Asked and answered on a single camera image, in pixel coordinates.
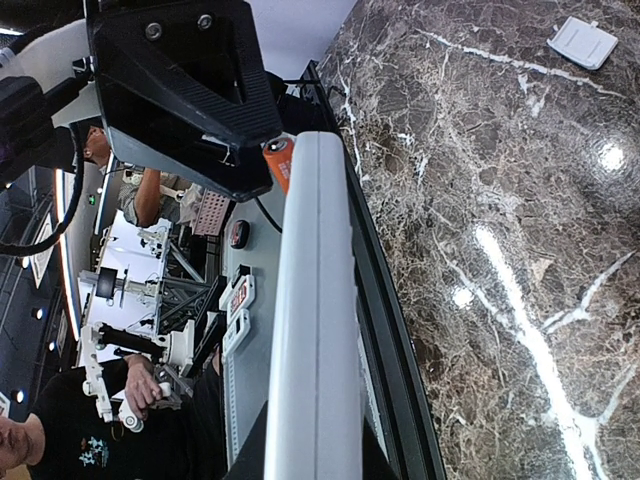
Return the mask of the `white remote control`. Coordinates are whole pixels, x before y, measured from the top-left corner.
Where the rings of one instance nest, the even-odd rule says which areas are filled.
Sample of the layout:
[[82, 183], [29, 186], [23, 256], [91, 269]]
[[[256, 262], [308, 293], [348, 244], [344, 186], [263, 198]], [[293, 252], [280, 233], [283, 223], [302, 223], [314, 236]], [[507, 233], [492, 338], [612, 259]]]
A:
[[342, 140], [304, 132], [286, 195], [266, 426], [267, 479], [362, 475], [357, 291]]

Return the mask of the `white battery cover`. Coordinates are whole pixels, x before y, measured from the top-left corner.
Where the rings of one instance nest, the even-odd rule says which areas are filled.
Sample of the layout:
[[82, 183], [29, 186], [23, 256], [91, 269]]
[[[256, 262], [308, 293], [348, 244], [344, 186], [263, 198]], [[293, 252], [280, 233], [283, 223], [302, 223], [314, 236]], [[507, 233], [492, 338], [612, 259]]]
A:
[[599, 70], [609, 58], [619, 39], [598, 27], [569, 16], [547, 45], [564, 58], [587, 70]]

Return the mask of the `black triangular finger of the left gripper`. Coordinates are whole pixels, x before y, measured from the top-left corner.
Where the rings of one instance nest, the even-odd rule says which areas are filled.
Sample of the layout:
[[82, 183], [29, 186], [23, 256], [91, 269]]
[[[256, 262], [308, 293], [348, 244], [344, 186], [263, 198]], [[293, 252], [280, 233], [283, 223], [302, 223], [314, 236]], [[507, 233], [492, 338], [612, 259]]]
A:
[[236, 202], [268, 192], [283, 130], [246, 1], [87, 1], [101, 116], [115, 157]]

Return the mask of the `orange AA battery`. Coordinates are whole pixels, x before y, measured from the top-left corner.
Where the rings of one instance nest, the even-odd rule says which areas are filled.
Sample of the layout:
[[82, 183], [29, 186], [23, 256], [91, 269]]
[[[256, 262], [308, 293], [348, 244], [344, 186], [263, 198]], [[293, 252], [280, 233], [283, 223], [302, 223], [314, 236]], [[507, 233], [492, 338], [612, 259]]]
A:
[[295, 142], [289, 137], [279, 137], [267, 142], [263, 156], [284, 195], [288, 194], [292, 156]]

